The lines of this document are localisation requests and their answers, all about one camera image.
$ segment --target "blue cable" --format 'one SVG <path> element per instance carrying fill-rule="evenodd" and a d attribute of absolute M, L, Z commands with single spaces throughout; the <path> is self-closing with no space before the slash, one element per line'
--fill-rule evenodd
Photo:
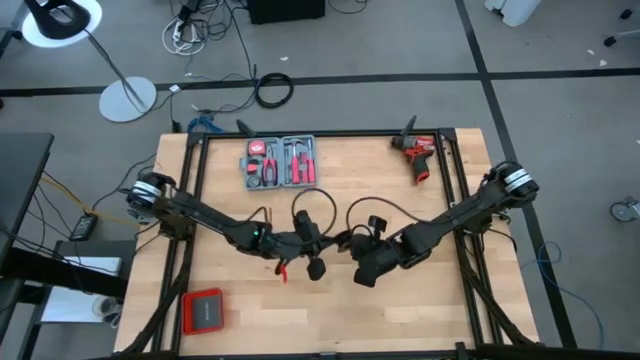
<path fill-rule="evenodd" d="M 549 257 L 549 260 L 541 260 L 542 259 L 542 250 L 545 249 L 545 247 L 547 247 L 547 245 L 553 245 L 556 247 L 556 249 L 558 249 L 558 257 L 554 260 L 551 260 L 551 257 Z M 585 300 L 583 297 L 563 288 L 562 286 L 559 286 L 558 284 L 556 284 L 553 280 L 551 280 L 551 278 L 549 277 L 549 275 L 547 275 L 546 271 L 544 270 L 544 268 L 542 267 L 542 264 L 544 263 L 549 263 L 549 264 L 557 264 L 560 262 L 560 260 L 562 260 L 562 249 L 560 249 L 560 245 L 556 244 L 553 241 L 547 241 L 544 244 L 540 245 L 540 248 L 538 248 L 538 258 L 536 260 L 531 260 L 528 263 L 525 263 L 524 265 L 522 265 L 520 267 L 520 269 L 524 269 L 525 267 L 533 264 L 533 263 L 538 263 L 538 267 L 540 268 L 540 273 L 542 274 L 542 276 L 553 286 L 555 286 L 558 290 L 570 295 L 571 297 L 573 297 L 574 299 L 580 300 L 583 304 L 585 304 L 587 306 L 587 308 L 589 308 L 589 310 L 591 310 L 591 313 L 593 313 L 593 316 L 596 318 L 596 321 L 598 322 L 598 350 L 602 350 L 602 348 L 604 347 L 604 326 L 602 325 L 602 321 L 600 320 L 600 316 L 598 316 L 598 313 L 596 312 L 596 310 L 593 308 L 593 306 L 591 306 L 591 304 L 589 304 L 589 302 L 587 300 Z"/>
<path fill-rule="evenodd" d="M 189 125 L 187 125 L 187 132 L 193 132 L 197 126 L 203 126 L 205 128 L 204 132 L 206 133 L 222 134 L 225 132 L 224 129 L 213 124 L 213 116 L 201 115 L 191 120 Z"/>

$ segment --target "red handle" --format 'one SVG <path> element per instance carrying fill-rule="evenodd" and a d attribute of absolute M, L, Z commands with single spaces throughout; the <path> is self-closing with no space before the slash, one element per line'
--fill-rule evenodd
<path fill-rule="evenodd" d="M 316 167 L 313 164 L 313 159 L 309 158 L 307 161 L 308 164 L 308 169 L 309 169 L 309 182 L 310 183 L 315 183 L 316 182 Z"/>
<path fill-rule="evenodd" d="M 294 184 L 300 183 L 300 170 L 298 169 L 298 157 L 293 156 L 291 159 L 291 178 Z"/>
<path fill-rule="evenodd" d="M 302 183 L 303 184 L 308 184 L 309 183 L 309 178 L 308 178 L 308 165 L 307 165 L 307 153 L 302 153 L 300 154 L 300 162 L 302 162 L 302 165 L 304 165 L 304 170 L 302 170 Z"/>

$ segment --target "white cable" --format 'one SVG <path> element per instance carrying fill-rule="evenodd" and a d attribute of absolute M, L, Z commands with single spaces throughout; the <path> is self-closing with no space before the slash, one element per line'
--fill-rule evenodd
<path fill-rule="evenodd" d="M 175 24 L 175 27 L 173 29 L 173 36 L 172 36 L 173 50 L 171 50 L 167 45 L 166 37 L 167 37 L 167 32 L 169 31 L 169 28 L 171 28 L 171 25 L 174 25 L 174 24 Z M 169 22 L 169 24 L 167 24 L 164 30 L 162 30 L 162 45 L 164 46 L 164 48 L 169 53 L 174 55 L 180 55 L 180 56 L 192 56 L 202 51 L 202 49 L 204 49 L 205 39 L 200 39 L 200 37 L 198 36 L 198 33 L 196 32 L 196 26 L 194 24 L 191 24 L 191 42 L 183 42 L 181 40 L 182 31 L 179 29 L 181 25 L 183 25 L 182 20 L 178 19 L 178 17 L 175 17 Z M 191 48 L 196 47 L 194 45 L 200 45 L 200 46 L 196 50 L 189 51 Z"/>
<path fill-rule="evenodd" d="M 222 1 L 223 1 L 223 0 L 218 0 L 218 1 L 216 1 L 216 3 L 215 3 L 215 4 L 202 5 L 202 6 L 201 6 L 201 8 L 202 8 L 202 9 L 211 9 L 211 8 L 215 8 L 215 7 L 218 7 L 218 6 L 222 3 Z"/>

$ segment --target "white object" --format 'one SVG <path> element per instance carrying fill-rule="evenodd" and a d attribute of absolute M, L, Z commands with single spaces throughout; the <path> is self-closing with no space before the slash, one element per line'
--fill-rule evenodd
<path fill-rule="evenodd" d="M 109 275 L 117 275 L 122 264 L 122 259 L 115 257 L 65 256 L 65 259 L 79 261 L 83 267 L 88 265 L 108 270 L 92 269 Z M 103 317 L 93 310 L 96 300 L 102 298 L 104 298 L 103 295 L 87 295 L 82 291 L 54 286 L 40 320 L 42 322 L 102 323 Z"/>
<path fill-rule="evenodd" d="M 155 104 L 157 98 L 156 86 L 143 77 L 131 76 L 127 82 L 138 94 L 139 102 L 130 91 L 125 93 L 122 80 L 118 80 L 100 94 L 100 113 L 113 122 L 129 122 L 145 115 Z"/>
<path fill-rule="evenodd" d="M 485 0 L 484 7 L 489 11 L 500 10 L 502 22 L 511 27 L 524 24 L 541 0 Z"/>
<path fill-rule="evenodd" d="M 166 37 L 167 37 L 167 32 L 169 32 L 169 29 L 171 28 L 171 25 L 174 25 L 174 24 L 175 26 L 173 28 L 173 35 L 171 36 L 171 40 L 173 44 L 173 50 L 172 50 L 169 48 L 169 45 L 167 45 Z M 182 24 L 183 24 L 182 20 L 178 19 L 178 17 L 176 16 L 167 24 L 167 26 L 165 26 L 161 34 L 162 45 L 164 46 L 165 50 L 167 50 L 173 55 L 180 55 L 180 56 L 195 55 L 200 51 L 202 51 L 202 49 L 204 49 L 204 44 L 206 39 L 201 39 L 198 36 L 198 32 L 196 31 L 196 26 L 194 24 L 191 24 L 190 26 L 191 40 L 189 40 L 189 42 L 183 42 L 182 32 L 184 31 L 184 29 L 182 30 L 179 29 L 180 25 Z"/>
<path fill-rule="evenodd" d="M 89 25 L 85 28 L 86 31 L 81 31 L 78 34 L 63 40 L 55 40 L 49 39 L 48 37 L 42 35 L 40 29 L 38 29 L 38 24 L 36 24 L 36 19 L 33 17 L 33 14 L 29 12 L 27 17 L 24 19 L 22 23 L 22 34 L 27 41 L 37 47 L 41 48 L 59 48 L 64 46 L 69 46 L 71 44 L 75 44 L 80 40 L 85 39 L 89 34 L 92 33 L 98 25 L 100 25 L 100 21 L 102 21 L 102 7 L 96 0 L 74 0 L 76 4 L 82 6 L 83 8 L 89 11 L 91 15 L 91 19 L 89 20 Z"/>
<path fill-rule="evenodd" d="M 22 32 L 27 41 L 37 47 L 59 48 L 75 44 L 89 37 L 102 20 L 102 7 L 96 0 L 74 0 L 85 8 L 91 16 L 89 25 L 78 34 L 63 40 L 49 39 L 44 36 L 36 24 L 33 14 L 29 13 L 22 23 Z M 110 121 L 128 122 L 140 118 L 153 108 L 157 98 L 155 85 L 142 77 L 125 78 L 118 68 L 104 54 L 97 40 L 89 37 L 91 44 L 105 59 L 120 80 L 109 85 L 100 95 L 100 113 Z"/>

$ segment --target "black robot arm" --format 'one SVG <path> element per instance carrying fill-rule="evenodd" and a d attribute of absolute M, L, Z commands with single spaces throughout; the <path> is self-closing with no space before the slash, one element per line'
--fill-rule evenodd
<path fill-rule="evenodd" d="M 350 248 L 358 269 L 354 281 L 373 287 L 376 279 L 396 266 L 409 269 L 431 255 L 447 233 L 465 230 L 473 234 L 487 231 L 492 215 L 533 201 L 538 185 L 520 165 L 501 163 L 485 175 L 478 192 L 431 221 L 406 226 L 384 241 L 379 236 L 352 235 L 338 239 L 341 248 Z M 372 224 L 381 219 L 374 218 Z"/>
<path fill-rule="evenodd" d="M 157 218 L 160 232 L 178 240 L 189 239 L 195 225 L 200 224 L 224 235 L 229 244 L 244 254 L 279 259 L 276 274 L 280 274 L 283 265 L 306 256 L 310 260 L 309 278 L 316 281 L 324 275 L 326 268 L 319 255 L 334 242 L 322 236 L 306 211 L 294 215 L 294 232 L 273 233 L 270 223 L 233 219 L 189 193 L 176 190 L 172 197 L 166 197 L 167 188 L 174 189 L 174 186 L 175 181 L 162 174 L 141 176 L 128 191 L 130 213 L 138 218 Z"/>

